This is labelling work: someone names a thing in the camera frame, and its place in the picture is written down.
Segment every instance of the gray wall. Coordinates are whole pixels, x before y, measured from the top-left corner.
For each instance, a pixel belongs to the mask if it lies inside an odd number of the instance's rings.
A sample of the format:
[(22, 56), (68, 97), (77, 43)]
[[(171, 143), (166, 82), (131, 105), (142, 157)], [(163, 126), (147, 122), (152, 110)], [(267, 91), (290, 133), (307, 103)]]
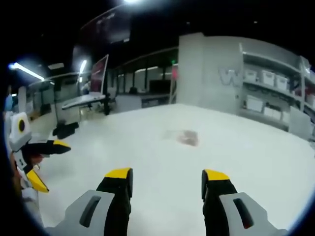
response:
[(220, 69), (242, 71), (240, 50), (269, 56), (297, 66), (298, 56), (276, 45), (241, 37), (204, 37), (202, 33), (180, 37), (177, 102), (237, 114), (243, 75), (223, 83)]

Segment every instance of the black ceiling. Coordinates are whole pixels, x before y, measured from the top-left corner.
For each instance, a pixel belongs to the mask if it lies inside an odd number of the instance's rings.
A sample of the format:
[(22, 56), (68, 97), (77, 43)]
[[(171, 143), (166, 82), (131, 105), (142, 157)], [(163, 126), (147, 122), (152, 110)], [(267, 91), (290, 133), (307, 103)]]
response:
[[(93, 61), (111, 53), (110, 61), (115, 66), (145, 53), (176, 46), (181, 34), (202, 31), (205, 35), (233, 35), (271, 42), (315, 64), (314, 18), (311, 7), (302, 1), (141, 1), (132, 6), (130, 42), (114, 43), (110, 48), (93, 45), (89, 48)], [(25, 61), (45, 76), (51, 75), (47, 65), (53, 63), (63, 62), (64, 71), (72, 70), (73, 48), (80, 28), (122, 2), (10, 3), (14, 5), (8, 7), (3, 28), (7, 35), (5, 47), (9, 49), (7, 62)]]

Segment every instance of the black slot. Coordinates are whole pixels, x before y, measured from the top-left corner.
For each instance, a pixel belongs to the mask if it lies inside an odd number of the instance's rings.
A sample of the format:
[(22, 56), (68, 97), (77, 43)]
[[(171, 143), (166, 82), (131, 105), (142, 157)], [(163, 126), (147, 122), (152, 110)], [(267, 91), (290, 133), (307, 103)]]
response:
[(94, 213), (96, 206), (97, 206), (99, 201), (100, 201), (99, 196), (93, 196), (91, 198), (91, 200), (89, 201), (89, 203), (85, 207), (83, 214), (81, 216), (81, 219), (80, 219), (80, 224), (82, 226), (87, 227), (87, 228), (90, 226), (93, 213)]
[(253, 226), (254, 222), (252, 220), (251, 214), (246, 208), (242, 199), (237, 198), (237, 199), (234, 199), (233, 202), (235, 203), (236, 208), (241, 216), (244, 229), (248, 229), (249, 227)]

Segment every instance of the shelving unit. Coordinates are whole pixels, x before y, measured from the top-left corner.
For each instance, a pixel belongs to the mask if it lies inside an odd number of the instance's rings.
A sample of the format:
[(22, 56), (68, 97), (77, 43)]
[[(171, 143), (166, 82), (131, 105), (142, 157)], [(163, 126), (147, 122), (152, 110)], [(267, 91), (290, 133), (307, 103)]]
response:
[[(315, 88), (315, 74), (305, 72), (305, 59), (300, 57), (299, 64), (297, 67), (294, 67), (290, 64), (282, 62), (280, 60), (267, 57), (265, 55), (256, 54), (252, 52), (243, 52), (242, 45), (240, 45), (240, 51), (243, 59), (242, 73), (245, 74), (244, 67), (254, 66), (257, 68), (261, 68), (261, 70), (269, 70), (274, 72), (275, 74), (284, 75), (289, 79), (289, 90), (281, 90), (278, 87), (267, 85), (260, 81), (248, 81), (245, 80), (243, 76), (243, 86), (242, 93), (244, 93), (244, 89), (248, 89), (251, 93), (255, 92), (255, 90), (251, 89), (254, 87), (256, 90), (261, 90), (265, 92), (270, 92), (271, 94), (277, 94), (279, 97), (286, 98), (285, 100), (290, 105), (297, 105), (301, 112), (305, 112), (311, 117), (311, 120), (315, 122), (315, 108), (313, 108), (310, 104), (305, 101), (305, 88), (306, 83), (311, 84)], [(293, 91), (295, 89), (299, 89), (299, 93), (301, 96), (295, 95)], [(284, 122), (283, 120), (275, 119), (269, 116), (264, 115), (260, 112), (255, 112), (252, 110), (247, 110), (244, 107), (240, 108), (239, 115), (256, 120), (261, 123), (265, 123), (276, 128), (282, 130), (288, 130), (289, 124)]]

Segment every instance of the gray gripper housing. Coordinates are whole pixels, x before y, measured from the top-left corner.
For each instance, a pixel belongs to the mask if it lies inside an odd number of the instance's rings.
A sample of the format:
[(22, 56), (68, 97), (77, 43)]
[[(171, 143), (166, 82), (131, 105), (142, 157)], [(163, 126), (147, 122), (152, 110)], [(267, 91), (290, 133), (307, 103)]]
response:
[(89, 190), (65, 211), (56, 227), (45, 228), (51, 236), (102, 236), (109, 206), (115, 194)]
[[(219, 198), (226, 213), (230, 236), (287, 235), (287, 230), (278, 230), (268, 221), (267, 211), (246, 193), (220, 195)], [(240, 210), (246, 215), (243, 217), (250, 221), (251, 226), (247, 229), (244, 228)]]

